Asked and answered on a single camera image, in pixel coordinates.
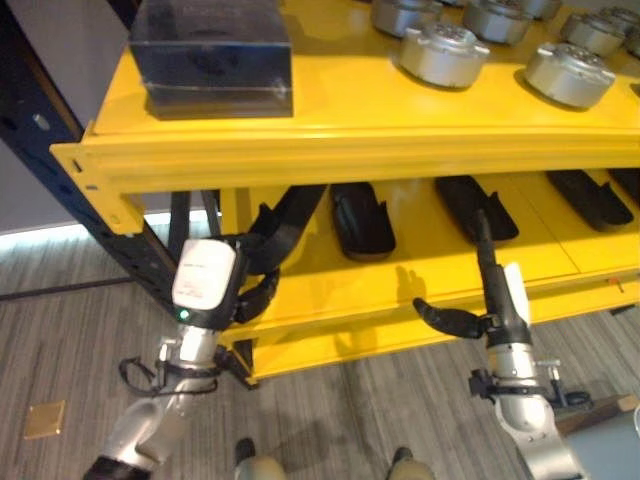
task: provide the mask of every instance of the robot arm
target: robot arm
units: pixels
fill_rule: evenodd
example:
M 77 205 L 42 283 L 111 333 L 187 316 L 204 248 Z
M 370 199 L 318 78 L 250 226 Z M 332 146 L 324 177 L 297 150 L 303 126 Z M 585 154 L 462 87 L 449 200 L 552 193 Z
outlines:
M 147 479 L 171 455 L 203 394 L 217 386 L 220 371 L 213 358 L 218 331 L 234 318 L 246 267 L 242 250 L 224 241 L 185 243 L 172 292 L 182 323 L 178 337 L 162 343 L 152 388 L 140 390 L 148 397 L 136 401 L 116 422 L 85 480 Z M 133 360 L 121 364 L 126 380 L 127 362 Z
M 472 372 L 471 393 L 494 403 L 498 422 L 514 440 L 530 478 L 587 479 L 558 433 L 553 409 L 538 381 L 528 301 L 519 269 L 503 268 L 496 262 L 482 212 L 478 213 L 476 241 L 487 314 L 477 317 L 462 310 L 438 309 L 419 298 L 414 306 L 436 330 L 463 338 L 486 335 L 490 372 Z
M 121 362 L 120 374 L 130 387 L 132 365 L 151 387 L 132 387 L 144 398 L 116 422 L 85 480 L 146 480 L 171 455 L 205 394 L 217 387 L 219 332 L 267 308 L 276 291 L 278 267 L 295 247 L 325 187 L 289 188 L 274 210 L 260 207 L 246 234 L 185 242 L 172 289 L 178 335 L 163 341 L 155 373 L 139 358 Z M 250 274 L 264 278 L 240 293 Z

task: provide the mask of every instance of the gray carpet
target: gray carpet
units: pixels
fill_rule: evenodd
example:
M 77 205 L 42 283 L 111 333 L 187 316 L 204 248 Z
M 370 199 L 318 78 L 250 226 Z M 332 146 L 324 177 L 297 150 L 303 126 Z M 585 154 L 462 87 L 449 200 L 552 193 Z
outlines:
M 154 354 L 171 319 L 136 285 L 0 303 L 0 478 L 79 479 L 133 400 L 119 359 Z M 640 395 L 640 311 L 536 327 L 538 358 L 558 357 L 569 386 L 595 398 Z M 162 471 L 164 480 L 231 479 L 233 445 L 250 435 L 292 480 L 380 479 L 400 445 L 438 479 L 519 479 L 491 405 L 466 378 L 481 341 L 458 341 L 266 380 L 253 392 L 228 375 Z M 24 441 L 29 404 L 65 399 L 57 437 Z
M 0 236 L 0 295 L 127 275 L 86 230 L 65 233 L 18 242 Z

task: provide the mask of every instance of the silver metal cylinder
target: silver metal cylinder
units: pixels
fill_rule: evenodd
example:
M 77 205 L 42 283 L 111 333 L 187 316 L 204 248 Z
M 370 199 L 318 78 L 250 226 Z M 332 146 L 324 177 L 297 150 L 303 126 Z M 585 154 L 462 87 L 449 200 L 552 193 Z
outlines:
M 600 57 L 568 43 L 540 45 L 524 77 L 544 96 L 575 108 L 598 103 L 615 80 Z
M 524 11 L 539 20 L 551 20 L 562 6 L 561 0 L 524 0 Z
M 471 0 L 462 24 L 484 40 L 514 45 L 522 40 L 532 20 L 519 0 Z
M 495 406 L 528 469 L 527 478 L 590 478 L 556 429 L 553 409 L 541 395 L 501 395 Z
M 476 80 L 488 56 L 489 49 L 469 30 L 434 23 L 422 30 L 407 30 L 400 65 L 425 82 L 465 88 Z
M 373 0 L 371 22 L 383 32 L 404 37 L 407 28 L 420 28 L 435 22 L 442 14 L 442 4 L 432 0 Z
M 218 332 L 208 328 L 181 326 L 179 332 L 182 337 L 180 349 L 174 362 L 184 367 L 206 368 L 213 365 L 213 355 L 218 344 Z
M 600 15 L 618 25 L 627 35 L 632 33 L 634 28 L 640 27 L 640 15 L 628 8 L 605 7 L 600 10 Z
M 560 30 L 563 41 L 607 57 L 624 41 L 624 31 L 601 15 L 572 13 Z
M 640 28 L 635 28 L 629 34 L 624 46 L 631 55 L 640 58 Z
M 497 345 L 487 350 L 491 374 L 500 380 L 525 380 L 537 376 L 533 349 L 528 343 Z

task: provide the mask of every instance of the light strip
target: light strip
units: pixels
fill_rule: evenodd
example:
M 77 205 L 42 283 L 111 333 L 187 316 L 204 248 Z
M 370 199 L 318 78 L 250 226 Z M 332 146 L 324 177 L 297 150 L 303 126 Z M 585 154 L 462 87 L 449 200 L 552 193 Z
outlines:
M 169 212 L 148 213 L 144 216 L 147 223 L 154 227 L 169 225 L 171 214 Z M 191 210 L 190 222 L 206 222 L 205 210 Z M 37 245 L 50 241 L 80 240 L 89 237 L 89 232 L 83 225 L 73 223 L 70 225 L 58 225 L 55 227 L 38 228 L 23 232 L 0 234 L 0 249 L 13 248 L 15 245 Z

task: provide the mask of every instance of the black plastic slot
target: black plastic slot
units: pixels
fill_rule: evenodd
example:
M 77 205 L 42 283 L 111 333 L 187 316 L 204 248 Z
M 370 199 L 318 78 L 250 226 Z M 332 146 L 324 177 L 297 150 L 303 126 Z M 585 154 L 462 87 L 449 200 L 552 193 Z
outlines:
M 472 242 L 475 242 L 476 238 L 474 218 L 478 210 L 484 210 L 494 240 L 511 240 L 520 233 L 509 212 L 500 202 L 498 192 L 487 195 L 473 177 L 438 177 L 436 190 L 456 223 Z
M 344 254 L 368 262 L 388 257 L 396 248 L 386 202 L 378 203 L 366 182 L 331 185 L 333 223 Z
M 612 168 L 609 173 L 640 207 L 640 168 Z
M 583 170 L 547 172 L 554 187 L 591 228 L 610 232 L 633 221 L 633 215 L 611 189 L 609 182 L 598 185 Z

